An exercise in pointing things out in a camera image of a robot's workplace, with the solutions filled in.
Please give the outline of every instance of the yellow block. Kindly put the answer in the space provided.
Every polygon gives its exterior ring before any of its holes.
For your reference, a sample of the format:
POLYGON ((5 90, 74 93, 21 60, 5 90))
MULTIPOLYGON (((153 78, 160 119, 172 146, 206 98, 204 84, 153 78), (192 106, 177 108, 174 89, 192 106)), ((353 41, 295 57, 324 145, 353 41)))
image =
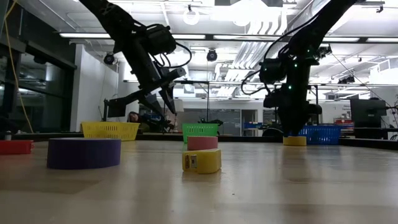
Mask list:
POLYGON ((307 137, 305 136, 289 136, 284 137, 284 146, 307 146, 307 137))
POLYGON ((221 168, 221 149, 182 152, 182 169, 198 174, 211 174, 221 168))

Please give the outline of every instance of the yellow cylinder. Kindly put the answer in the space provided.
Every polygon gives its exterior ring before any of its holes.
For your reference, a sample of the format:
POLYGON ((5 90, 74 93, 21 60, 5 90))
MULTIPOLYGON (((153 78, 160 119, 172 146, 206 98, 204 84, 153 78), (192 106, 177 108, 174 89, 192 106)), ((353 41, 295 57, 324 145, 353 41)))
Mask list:
POLYGON ((289 136, 284 137, 284 146, 307 146, 307 137, 289 136))

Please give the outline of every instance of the yellow basket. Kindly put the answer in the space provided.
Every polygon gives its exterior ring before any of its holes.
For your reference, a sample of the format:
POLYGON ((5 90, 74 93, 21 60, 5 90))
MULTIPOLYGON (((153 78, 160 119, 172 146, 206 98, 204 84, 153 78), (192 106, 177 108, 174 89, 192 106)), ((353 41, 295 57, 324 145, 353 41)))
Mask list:
POLYGON ((136 140, 139 123, 82 122, 85 138, 111 138, 122 141, 136 140))

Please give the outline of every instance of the yellow cable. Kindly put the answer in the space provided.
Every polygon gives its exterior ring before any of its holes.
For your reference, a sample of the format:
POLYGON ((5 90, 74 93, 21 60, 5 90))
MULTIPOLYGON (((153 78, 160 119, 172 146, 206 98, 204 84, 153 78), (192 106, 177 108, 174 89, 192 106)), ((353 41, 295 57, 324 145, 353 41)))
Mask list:
MULTIPOLYGON (((12 6, 10 7, 10 10, 8 10, 6 16, 4 17, 4 26, 6 28, 6 35, 7 35, 7 43, 8 43, 8 50, 10 53, 10 59, 11 59, 11 65, 12 65, 12 71, 14 73, 14 78, 15 78, 15 86, 17 87, 17 90, 19 92, 19 85, 18 85, 18 77, 17 77, 17 72, 15 71, 15 66, 14 66, 14 59, 12 58, 12 49, 11 49, 11 44, 10 44, 10 37, 8 34, 8 26, 7 26, 7 16, 11 13, 12 9, 14 8, 14 6, 16 5, 17 1, 14 1, 14 3, 12 3, 12 6)), ((33 132, 33 128, 32 125, 30 124, 29 118, 27 117, 27 113, 25 110, 25 105, 24 105, 24 101, 22 100, 22 94, 19 92, 19 99, 21 100, 21 105, 22 105, 22 109, 24 110, 24 114, 25 114, 25 118, 27 120, 27 123, 29 125, 30 131, 32 133, 33 132)))
POLYGON ((10 9, 7 11, 6 16, 4 17, 4 20, 7 19, 8 15, 9 15, 9 14, 11 13, 11 11, 14 9, 14 6, 15 6, 16 4, 17 4, 17 1, 15 0, 15 1, 12 3, 10 9))

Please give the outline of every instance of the green basket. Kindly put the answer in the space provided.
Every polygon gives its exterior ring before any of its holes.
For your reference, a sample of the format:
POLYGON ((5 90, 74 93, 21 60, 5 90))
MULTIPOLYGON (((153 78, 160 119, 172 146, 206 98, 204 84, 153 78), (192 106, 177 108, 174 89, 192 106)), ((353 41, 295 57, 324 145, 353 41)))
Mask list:
POLYGON ((188 136, 217 136, 218 124, 182 124, 184 143, 188 136))

